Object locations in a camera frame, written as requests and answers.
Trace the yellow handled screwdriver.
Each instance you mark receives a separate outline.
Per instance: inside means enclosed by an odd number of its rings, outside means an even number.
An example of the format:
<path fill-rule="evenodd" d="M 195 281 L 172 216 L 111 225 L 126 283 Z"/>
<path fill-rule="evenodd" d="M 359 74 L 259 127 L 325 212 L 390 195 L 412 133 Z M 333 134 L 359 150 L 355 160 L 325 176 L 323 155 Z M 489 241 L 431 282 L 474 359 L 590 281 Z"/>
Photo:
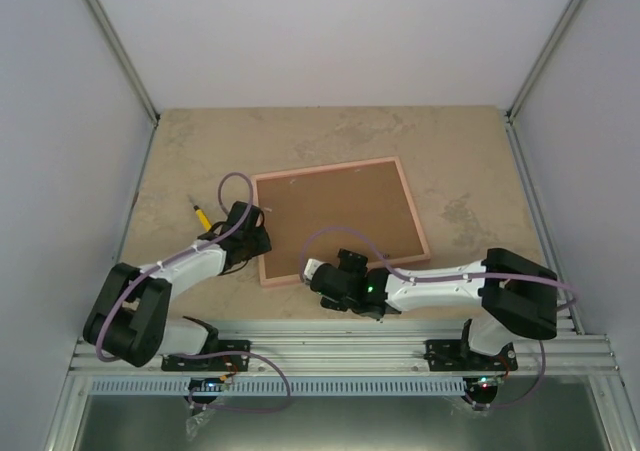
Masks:
<path fill-rule="evenodd" d="M 212 227 L 209 218 L 191 195 L 188 196 L 188 199 L 203 229 L 209 231 Z"/>

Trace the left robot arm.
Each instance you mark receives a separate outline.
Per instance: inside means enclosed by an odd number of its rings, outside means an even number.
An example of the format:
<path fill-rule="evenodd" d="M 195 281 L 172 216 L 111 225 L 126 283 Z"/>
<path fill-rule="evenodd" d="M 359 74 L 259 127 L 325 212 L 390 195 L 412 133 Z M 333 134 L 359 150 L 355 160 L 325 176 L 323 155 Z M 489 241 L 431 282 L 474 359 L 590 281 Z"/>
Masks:
<path fill-rule="evenodd" d="M 264 212 L 242 201 L 188 248 L 154 264 L 118 263 L 109 271 L 83 328 L 102 362 L 146 365 L 161 352 L 184 354 L 197 370 L 218 361 L 212 328 L 188 318 L 168 323 L 173 298 L 209 278 L 230 273 L 271 250 Z"/>

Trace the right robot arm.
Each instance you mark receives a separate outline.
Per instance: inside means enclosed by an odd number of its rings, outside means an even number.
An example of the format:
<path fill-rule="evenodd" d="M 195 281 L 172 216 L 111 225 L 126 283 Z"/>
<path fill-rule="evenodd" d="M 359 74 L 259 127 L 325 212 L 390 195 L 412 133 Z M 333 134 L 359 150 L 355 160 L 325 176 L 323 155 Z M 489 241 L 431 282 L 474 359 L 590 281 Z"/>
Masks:
<path fill-rule="evenodd" d="M 430 307 L 483 309 L 483 316 L 465 324 L 458 347 L 460 361 L 471 370 L 485 368 L 516 336 L 557 336 L 557 275 L 506 249 L 492 248 L 470 264 L 422 271 L 369 269 L 366 257 L 348 250 L 338 258 L 338 265 L 310 259 L 302 271 L 303 282 L 326 309 L 377 321 Z"/>

